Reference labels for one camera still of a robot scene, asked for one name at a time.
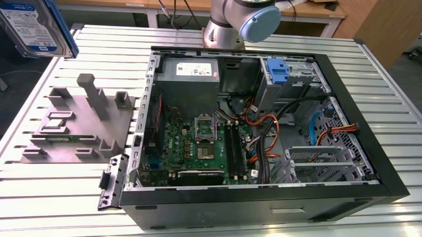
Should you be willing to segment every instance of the metal bracket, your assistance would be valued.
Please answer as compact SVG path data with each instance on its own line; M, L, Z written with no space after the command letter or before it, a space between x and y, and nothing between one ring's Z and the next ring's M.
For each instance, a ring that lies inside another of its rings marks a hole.
M108 169L103 172L100 185L103 189L99 201L99 211L119 210L120 195L124 184L128 155L122 154L110 159Z

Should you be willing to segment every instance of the connector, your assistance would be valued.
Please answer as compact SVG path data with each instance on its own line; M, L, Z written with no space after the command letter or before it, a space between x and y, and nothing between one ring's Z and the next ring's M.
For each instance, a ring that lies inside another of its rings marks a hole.
M323 116L326 118L331 118L334 116L334 106L330 105L327 108L323 109Z
M136 135L134 139L134 147L140 147L142 140L143 140L143 137Z

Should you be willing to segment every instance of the aluminum extrusion table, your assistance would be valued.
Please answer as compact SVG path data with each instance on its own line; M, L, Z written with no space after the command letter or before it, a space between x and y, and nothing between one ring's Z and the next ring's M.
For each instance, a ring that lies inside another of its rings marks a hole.
M152 45L200 47L191 30L86 25L72 31L80 54L54 58L0 141L0 236L419 236L422 233L422 116L365 45L350 39L271 36L247 49L326 54L347 86L410 196L337 222L143 231L123 211L98 212L106 164L22 164L22 151L51 105L52 86L71 94L80 73L92 73L106 95L143 97Z

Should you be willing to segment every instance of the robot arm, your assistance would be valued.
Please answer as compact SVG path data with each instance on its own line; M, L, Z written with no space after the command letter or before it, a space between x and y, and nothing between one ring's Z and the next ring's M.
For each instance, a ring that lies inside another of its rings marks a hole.
M275 0L212 0L206 47L241 49L243 40L263 41L281 22L274 4Z

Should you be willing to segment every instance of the hard drive label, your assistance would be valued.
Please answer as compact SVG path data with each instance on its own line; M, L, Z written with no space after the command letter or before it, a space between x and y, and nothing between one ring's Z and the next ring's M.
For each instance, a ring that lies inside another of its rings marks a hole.
M0 11L22 41L34 51L58 49L47 28L38 21L39 13L31 4L4 3Z

